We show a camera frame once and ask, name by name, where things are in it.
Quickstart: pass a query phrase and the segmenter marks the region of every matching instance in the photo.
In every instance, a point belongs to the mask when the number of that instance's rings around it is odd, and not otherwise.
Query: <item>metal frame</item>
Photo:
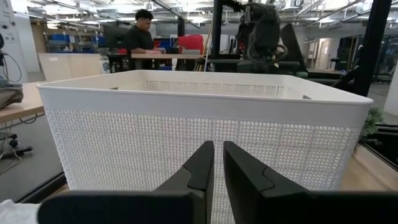
[[[185,36],[185,20],[181,17],[177,19],[177,36]]]
[[[41,203],[65,184],[67,184],[65,174],[63,171],[59,172],[43,184],[22,196],[16,203]]]
[[[373,1],[359,66],[336,82],[334,87],[345,89],[347,84],[354,80],[353,92],[361,96],[368,95],[391,4],[392,0]]]
[[[170,6],[168,6],[166,3],[162,2],[161,0],[151,0],[154,3],[158,4],[160,7],[166,9],[167,11],[171,12],[172,14],[176,15],[178,18],[182,18],[185,22],[193,25],[194,27],[200,29],[200,26],[194,24],[192,21],[188,20],[185,16],[181,15],[180,13],[174,11]]]
[[[63,23],[63,24],[66,24],[66,25],[74,25],[74,26],[80,26],[80,27],[96,29],[96,30],[100,29],[100,27],[84,25],[84,24],[80,24],[80,23],[76,23],[76,22],[64,21],[62,19],[52,19],[52,18],[49,18],[49,17],[46,17],[46,16],[35,16],[35,15],[26,14],[26,13],[17,12],[17,11],[14,11],[14,14],[21,15],[21,16],[29,16],[29,17],[38,18],[38,19],[45,19],[45,20],[48,20],[48,21],[58,21],[59,23]]]
[[[309,25],[315,24],[315,23],[317,23],[317,22],[319,22],[319,21],[321,21],[322,19],[325,19],[325,18],[327,18],[327,17],[334,16],[335,14],[337,14],[337,13],[339,13],[339,12],[341,12],[341,11],[343,11],[343,10],[345,10],[345,9],[347,9],[347,8],[349,8],[349,7],[353,6],[353,5],[355,5],[355,4],[361,3],[361,2],[364,2],[364,0],[356,0],[356,1],[353,1],[353,2],[351,2],[351,3],[349,3],[349,4],[347,4],[347,5],[345,5],[345,6],[341,7],[341,8],[339,8],[339,9],[337,9],[336,11],[333,11],[333,12],[327,14],[327,15],[321,16],[317,21],[313,21],[313,22],[311,22]]]
[[[211,57],[218,58],[220,55],[221,23],[223,20],[223,1],[213,1],[213,33],[211,39],[213,45],[211,48]]]
[[[391,2],[391,6],[393,6],[393,5],[395,5],[395,4],[398,4],[398,0],[394,0],[394,1]],[[339,20],[339,21],[332,22],[331,24],[327,24],[327,25],[325,25],[325,26],[322,26],[321,29],[322,29],[322,28],[326,28],[326,27],[331,27],[331,26],[340,24],[340,23],[342,23],[342,22],[350,21],[350,20],[355,19],[355,18],[357,18],[357,17],[359,17],[359,16],[366,15],[366,14],[368,14],[368,13],[370,13],[370,12],[371,12],[371,9],[365,10],[365,11],[363,11],[363,12],[359,12],[359,13],[357,13],[356,15],[349,16],[349,17],[346,17],[346,18],[341,19],[341,20]]]
[[[321,3],[323,3],[323,1],[324,1],[324,0],[315,0],[314,3],[309,4],[309,5],[305,6],[302,10],[300,10],[300,12],[298,12],[298,13],[296,14],[296,16],[299,17],[299,16],[301,16],[302,14],[305,14],[306,12],[311,11],[313,8],[319,6]]]
[[[97,13],[97,12],[93,12],[93,11],[90,11],[90,10],[87,10],[87,9],[82,9],[82,8],[76,7],[76,6],[71,6],[71,5],[65,4],[63,2],[56,1],[56,0],[44,0],[44,1],[49,2],[49,3],[53,3],[53,4],[57,4],[57,5],[62,6],[62,7],[67,7],[69,9],[74,9],[74,10],[77,10],[77,11],[80,11],[80,12],[86,12],[88,14],[96,15],[98,17],[102,17],[102,18],[105,18],[105,19],[113,19],[114,21],[119,21],[119,22],[123,22],[125,24],[131,24],[132,25],[132,23],[120,20],[120,19],[118,19],[116,17],[105,16],[105,15],[102,15],[102,14]]]

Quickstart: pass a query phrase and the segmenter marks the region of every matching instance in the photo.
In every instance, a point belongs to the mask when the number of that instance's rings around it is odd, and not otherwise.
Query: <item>gray cloth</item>
[[[22,103],[23,98],[22,87],[0,88],[0,109],[13,103]]]

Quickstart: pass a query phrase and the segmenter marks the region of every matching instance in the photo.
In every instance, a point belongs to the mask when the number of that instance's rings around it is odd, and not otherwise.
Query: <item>ceiling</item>
[[[247,2],[247,0],[238,1],[242,4]],[[257,0],[261,3],[267,1],[270,0]],[[353,18],[343,22],[366,21],[369,14],[358,15],[358,13],[370,9],[373,0],[301,0],[303,4],[299,7],[295,4],[300,3],[299,0],[273,1],[280,10],[282,22],[293,22],[296,26],[326,27],[338,24],[349,17]],[[176,22],[176,15],[184,16],[186,21],[192,24],[210,23],[213,18],[213,0],[11,0],[11,2],[17,12],[93,26],[112,21],[134,22],[134,13],[143,8],[152,11],[155,23]],[[397,7],[392,6],[390,23],[395,23],[398,19]],[[224,7],[223,12],[224,23],[239,22],[242,16],[242,12],[233,12],[229,7]]]

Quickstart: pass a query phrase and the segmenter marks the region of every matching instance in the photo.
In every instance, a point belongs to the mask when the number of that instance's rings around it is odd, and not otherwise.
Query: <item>shelving unit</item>
[[[95,53],[104,47],[104,37],[95,35],[68,35],[68,34],[49,34],[45,35],[48,53]]]

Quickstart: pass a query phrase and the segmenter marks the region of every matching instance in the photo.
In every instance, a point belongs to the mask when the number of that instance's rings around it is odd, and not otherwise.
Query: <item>white cloth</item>
[[[1,224],[38,224],[37,211],[40,204],[14,203],[5,200],[0,203]]]

